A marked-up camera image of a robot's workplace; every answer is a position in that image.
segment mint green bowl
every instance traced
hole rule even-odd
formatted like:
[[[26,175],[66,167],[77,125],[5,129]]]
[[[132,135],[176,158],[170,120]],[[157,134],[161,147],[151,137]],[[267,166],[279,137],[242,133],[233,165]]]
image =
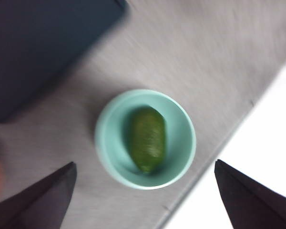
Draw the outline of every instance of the mint green bowl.
[[[152,174],[142,173],[132,161],[126,144],[127,120],[135,109],[151,106],[165,119],[166,157]],[[129,187],[156,189],[181,178],[196,150],[192,121],[169,96],[152,90],[132,90],[112,99],[97,121],[95,144],[101,163],[112,177]]]

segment gray table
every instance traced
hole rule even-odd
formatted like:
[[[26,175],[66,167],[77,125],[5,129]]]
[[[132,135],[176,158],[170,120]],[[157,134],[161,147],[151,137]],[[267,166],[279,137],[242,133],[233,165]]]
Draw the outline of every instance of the gray table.
[[[62,229],[160,227],[286,61],[286,0],[131,0],[129,5],[123,23],[65,80],[0,124],[6,173],[1,200],[77,163]],[[112,97],[134,88],[168,94],[195,125],[194,163],[163,189],[119,184],[95,153],[99,112]]]

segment white floor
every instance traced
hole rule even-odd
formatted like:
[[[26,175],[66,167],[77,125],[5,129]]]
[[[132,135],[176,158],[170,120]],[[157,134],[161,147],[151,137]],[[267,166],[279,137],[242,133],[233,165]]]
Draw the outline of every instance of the white floor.
[[[286,196],[286,68],[242,123],[219,159]],[[232,229],[214,176],[214,163],[165,229]]]

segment green fruit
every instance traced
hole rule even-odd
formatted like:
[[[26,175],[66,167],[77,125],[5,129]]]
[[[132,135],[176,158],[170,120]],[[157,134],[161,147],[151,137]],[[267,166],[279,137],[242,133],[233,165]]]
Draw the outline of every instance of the green fruit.
[[[162,115],[151,107],[132,115],[129,150],[137,167],[150,173],[165,157],[165,123]]]

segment black book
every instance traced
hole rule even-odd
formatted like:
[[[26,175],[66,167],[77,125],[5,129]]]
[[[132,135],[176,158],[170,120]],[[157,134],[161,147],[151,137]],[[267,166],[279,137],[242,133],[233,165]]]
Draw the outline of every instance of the black book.
[[[124,0],[0,0],[0,121],[125,12]]]

